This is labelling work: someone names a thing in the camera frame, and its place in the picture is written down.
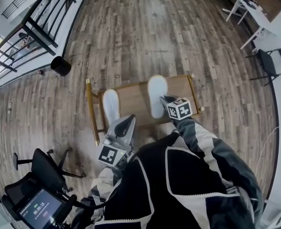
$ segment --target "wooden floor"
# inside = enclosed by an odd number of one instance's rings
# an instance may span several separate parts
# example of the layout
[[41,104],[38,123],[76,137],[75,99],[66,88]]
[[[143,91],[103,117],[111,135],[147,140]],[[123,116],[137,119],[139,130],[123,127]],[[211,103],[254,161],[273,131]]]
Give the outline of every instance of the wooden floor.
[[[12,154],[31,158],[40,148],[55,150],[59,161],[71,146],[67,171],[87,174],[67,178],[73,193],[85,196],[101,167],[86,102],[86,78],[94,91],[148,80],[155,74],[195,74],[196,94],[205,111],[200,121],[224,139],[255,171],[260,151],[275,127],[274,105],[256,64],[245,59],[251,48],[240,46],[250,36],[238,19],[225,22],[227,0],[85,0],[77,16],[65,58],[67,77],[46,69],[27,74],[0,88],[0,194],[5,185],[24,176],[29,165],[15,171]],[[8,104],[12,111],[8,113]],[[163,136],[171,127],[138,133]],[[262,154],[257,178],[267,194],[274,170],[276,135]]]

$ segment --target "black and white jacket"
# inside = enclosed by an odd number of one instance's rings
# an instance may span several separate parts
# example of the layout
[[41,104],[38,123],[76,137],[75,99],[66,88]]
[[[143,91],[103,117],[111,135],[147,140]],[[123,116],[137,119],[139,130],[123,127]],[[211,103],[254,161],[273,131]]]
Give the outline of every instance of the black and white jacket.
[[222,140],[193,119],[175,123],[179,133],[140,148],[120,173],[105,168],[78,209],[72,228],[252,229],[263,198],[250,168]]

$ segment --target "jacket sleeve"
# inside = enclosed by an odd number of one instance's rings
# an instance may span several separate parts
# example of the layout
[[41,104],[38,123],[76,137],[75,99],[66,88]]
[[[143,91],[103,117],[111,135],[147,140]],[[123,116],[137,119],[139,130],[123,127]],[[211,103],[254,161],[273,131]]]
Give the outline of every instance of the jacket sleeve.
[[[86,198],[81,199],[81,203],[88,206],[95,206],[104,203],[115,185],[120,182],[122,172],[106,167],[92,183],[91,190]],[[95,210],[76,209],[76,215],[72,221],[72,229],[84,229],[93,224],[95,220],[103,216],[103,208]]]
[[186,118],[174,121],[188,148],[217,172],[228,191],[237,187],[248,209],[255,228],[263,212],[263,195],[256,177],[248,165],[224,141],[203,128],[197,121]]

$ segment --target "white table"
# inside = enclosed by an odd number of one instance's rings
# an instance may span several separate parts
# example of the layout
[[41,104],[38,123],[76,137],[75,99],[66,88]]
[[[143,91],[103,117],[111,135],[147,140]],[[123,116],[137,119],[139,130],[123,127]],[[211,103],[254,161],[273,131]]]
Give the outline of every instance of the white table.
[[249,12],[255,22],[259,25],[259,28],[257,31],[246,41],[245,44],[241,46],[240,49],[243,49],[250,41],[252,41],[255,37],[261,35],[265,30],[275,34],[273,32],[273,29],[271,27],[270,21],[267,19],[266,15],[263,13],[262,10],[259,9],[259,7],[255,4],[256,9],[251,8],[244,0],[237,0],[236,3],[234,4],[230,14],[228,15],[226,21],[228,21],[231,17],[232,14],[236,14],[236,11],[238,8],[245,9],[246,12],[243,14],[241,17],[240,21],[238,22],[238,25],[242,22],[242,20],[245,18],[246,14]]

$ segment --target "black trash can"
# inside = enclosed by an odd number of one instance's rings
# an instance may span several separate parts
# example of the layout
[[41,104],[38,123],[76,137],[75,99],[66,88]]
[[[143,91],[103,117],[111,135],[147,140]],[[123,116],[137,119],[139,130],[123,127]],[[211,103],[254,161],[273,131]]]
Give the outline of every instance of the black trash can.
[[65,61],[61,56],[55,57],[50,65],[51,69],[57,72],[60,76],[66,76],[70,72],[72,66]]

